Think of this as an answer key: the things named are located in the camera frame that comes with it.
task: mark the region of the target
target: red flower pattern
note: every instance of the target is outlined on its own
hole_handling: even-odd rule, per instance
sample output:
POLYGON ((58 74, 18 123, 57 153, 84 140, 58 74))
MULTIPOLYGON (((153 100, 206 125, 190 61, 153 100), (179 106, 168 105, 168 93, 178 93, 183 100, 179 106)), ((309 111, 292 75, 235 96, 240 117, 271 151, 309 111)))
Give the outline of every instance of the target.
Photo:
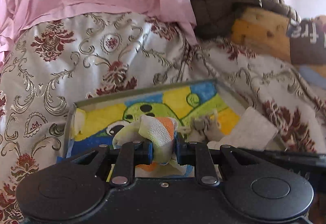
POLYGON ((174 23, 163 23, 158 21, 156 17, 148 18, 145 21, 152 24, 151 31, 158 34, 160 38, 171 41, 177 35, 174 23))
POLYGON ((118 43, 118 40, 115 38, 112 38, 112 37, 110 37, 109 39, 107 39, 105 41, 105 45, 107 46, 108 49, 111 49, 111 50, 113 50, 115 48, 117 43, 118 43))
POLYGON ((282 140, 292 151, 316 152, 315 142, 310 138, 308 124, 301 122, 301 112, 297 108, 293 115, 286 107, 278 107, 274 101, 263 103, 266 117, 280 129, 282 140))
MULTIPOLYGON (((123 64, 120 60, 114 61, 110 65, 108 72, 103 75, 102 87, 96 89, 96 95, 101 96, 134 89, 137 86, 137 79, 132 77, 129 81, 126 81, 127 70, 128 65, 123 64)), ((93 95, 89 93, 87 97, 92 98, 93 95)))
POLYGON ((22 220, 22 213, 16 202, 15 191, 17 184, 28 174, 39 170, 34 158, 24 153, 19 156, 16 166, 11 167, 11 175, 15 178, 9 183, 4 183, 0 189, 0 222, 6 224, 18 224, 22 220))
POLYGON ((128 65, 124 65, 121 61, 114 61, 109 67, 108 72, 103 76, 103 86, 108 84, 119 85, 126 79, 128 65))
POLYGON ((36 121, 35 123, 32 124, 30 131, 35 130, 36 128, 41 127, 41 126, 42 126, 42 124, 40 124, 39 122, 36 121))
POLYGON ((226 50, 229 54, 229 60, 238 60, 239 54, 242 54, 248 58, 256 57, 256 53, 250 50, 244 45, 235 44, 226 38, 222 38, 222 43, 218 44, 217 47, 222 50, 226 50))
MULTIPOLYGON (((0 107, 4 107, 5 105, 6 105, 6 102, 7 102, 7 97, 6 97, 6 94, 5 93, 3 93, 3 91, 2 90, 0 90, 0 107)), ((0 118, 2 117, 2 116, 4 116, 4 115, 6 115, 6 110, 4 110, 4 109, 0 109, 0 118)))
POLYGON ((44 33, 41 34, 41 38, 35 36, 35 42, 31 46, 36 46, 35 52, 37 52, 44 61, 56 60, 58 56, 64 50, 64 44, 75 41, 72 39, 74 33, 68 32, 64 29, 64 24, 61 20, 52 21, 46 27, 44 33))

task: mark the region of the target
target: screw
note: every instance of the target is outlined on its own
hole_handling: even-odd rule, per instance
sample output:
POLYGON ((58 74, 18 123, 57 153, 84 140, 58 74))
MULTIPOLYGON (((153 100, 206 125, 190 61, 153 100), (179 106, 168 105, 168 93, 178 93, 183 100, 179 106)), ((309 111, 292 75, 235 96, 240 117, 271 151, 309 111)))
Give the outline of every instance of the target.
POLYGON ((169 183, 161 183, 161 187, 169 187, 169 183))
POLYGON ((116 176, 112 179, 112 183, 118 184, 118 185, 123 185, 128 182, 128 178, 124 176, 116 176))
POLYGON ((204 176, 201 178, 202 183, 204 184, 215 184, 217 183, 217 178, 213 176, 204 176))

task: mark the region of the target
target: blanket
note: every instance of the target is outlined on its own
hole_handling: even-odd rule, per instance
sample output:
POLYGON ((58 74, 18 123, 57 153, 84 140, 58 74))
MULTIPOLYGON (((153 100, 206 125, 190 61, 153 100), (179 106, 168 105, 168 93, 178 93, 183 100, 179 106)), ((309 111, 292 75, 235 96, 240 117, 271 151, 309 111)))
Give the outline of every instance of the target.
POLYGON ((17 184, 62 155, 74 102, 209 77, 266 116, 287 148, 326 152, 325 102, 273 57, 224 38, 191 46, 175 23, 137 13, 87 13, 26 30, 0 78, 0 223, 22 219, 17 184))

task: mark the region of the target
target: floral bedspread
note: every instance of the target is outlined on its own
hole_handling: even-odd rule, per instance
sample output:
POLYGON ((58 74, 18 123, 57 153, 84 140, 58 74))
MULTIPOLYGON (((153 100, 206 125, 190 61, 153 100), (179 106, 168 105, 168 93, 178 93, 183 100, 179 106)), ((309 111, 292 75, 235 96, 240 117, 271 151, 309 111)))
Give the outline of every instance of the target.
POLYGON ((136 13, 88 13, 25 31, 0 79, 0 223, 22 219, 17 184, 62 155, 73 102, 213 76, 279 127, 289 149, 326 152, 326 102, 280 60, 222 38, 190 46, 176 24, 136 13))

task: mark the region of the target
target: black dot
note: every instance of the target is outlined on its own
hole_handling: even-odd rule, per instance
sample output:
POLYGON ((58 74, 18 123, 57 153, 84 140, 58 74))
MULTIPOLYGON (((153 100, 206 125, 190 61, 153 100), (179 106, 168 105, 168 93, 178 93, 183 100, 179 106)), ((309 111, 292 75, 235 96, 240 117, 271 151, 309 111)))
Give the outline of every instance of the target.
POLYGON ((110 129, 109 134, 115 136, 122 128, 124 128, 124 125, 116 125, 110 129))
POLYGON ((149 104, 143 104, 141 107, 140 107, 141 111, 143 113, 146 113, 146 112, 149 112, 150 110, 153 109, 153 107, 151 107, 149 104))

